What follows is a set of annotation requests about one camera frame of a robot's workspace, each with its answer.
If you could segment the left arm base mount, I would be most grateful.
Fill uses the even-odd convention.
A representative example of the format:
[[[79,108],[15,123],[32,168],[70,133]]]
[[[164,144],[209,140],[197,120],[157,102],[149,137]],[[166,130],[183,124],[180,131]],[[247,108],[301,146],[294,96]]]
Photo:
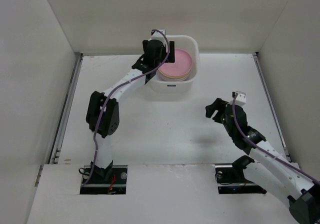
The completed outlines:
[[[125,195],[127,191],[127,165],[114,165],[107,179],[93,173],[90,180],[90,168],[85,166],[79,169],[82,175],[80,195]]]

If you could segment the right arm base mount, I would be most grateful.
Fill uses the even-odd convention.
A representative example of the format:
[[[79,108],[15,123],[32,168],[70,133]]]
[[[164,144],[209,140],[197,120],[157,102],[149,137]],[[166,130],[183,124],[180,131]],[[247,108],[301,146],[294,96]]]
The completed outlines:
[[[221,163],[215,165],[214,178],[220,195],[232,194],[263,194],[267,191],[247,180],[244,176],[246,167],[255,161],[247,156],[241,156],[233,163]]]

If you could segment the yellow plate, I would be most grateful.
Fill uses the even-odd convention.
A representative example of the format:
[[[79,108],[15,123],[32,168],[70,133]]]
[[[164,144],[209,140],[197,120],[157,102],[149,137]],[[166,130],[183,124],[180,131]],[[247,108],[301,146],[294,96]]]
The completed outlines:
[[[182,82],[184,80],[187,80],[189,78],[189,74],[181,77],[171,77],[171,76],[166,76],[162,74],[161,72],[159,73],[159,76],[161,79],[167,81],[167,82]]]

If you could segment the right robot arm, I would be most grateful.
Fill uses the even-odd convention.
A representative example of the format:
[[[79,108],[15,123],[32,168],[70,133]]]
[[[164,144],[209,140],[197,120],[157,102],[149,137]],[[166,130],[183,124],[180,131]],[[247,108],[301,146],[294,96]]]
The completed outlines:
[[[217,98],[205,107],[205,116],[224,126],[235,146],[245,153],[233,162],[232,177],[248,180],[281,201],[299,224],[320,222],[320,182],[290,163],[264,135],[248,125],[245,95],[228,102]]]

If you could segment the pink plate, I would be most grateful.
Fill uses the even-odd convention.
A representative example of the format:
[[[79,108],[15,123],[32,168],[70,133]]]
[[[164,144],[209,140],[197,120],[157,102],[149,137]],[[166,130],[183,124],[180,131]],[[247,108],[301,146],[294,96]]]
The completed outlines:
[[[163,75],[171,78],[180,78],[187,75],[193,66],[191,55],[180,48],[174,50],[175,62],[164,63],[158,71]]]

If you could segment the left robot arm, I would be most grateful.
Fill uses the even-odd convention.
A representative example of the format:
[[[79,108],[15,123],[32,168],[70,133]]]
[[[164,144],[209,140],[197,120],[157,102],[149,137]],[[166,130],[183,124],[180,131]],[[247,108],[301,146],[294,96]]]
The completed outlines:
[[[115,133],[120,124],[120,104],[139,87],[147,84],[164,63],[175,62],[175,42],[164,44],[158,39],[142,42],[143,54],[130,71],[113,87],[104,92],[94,91],[89,100],[86,122],[93,132],[94,157],[89,176],[107,182],[113,174],[110,146],[104,141]]]

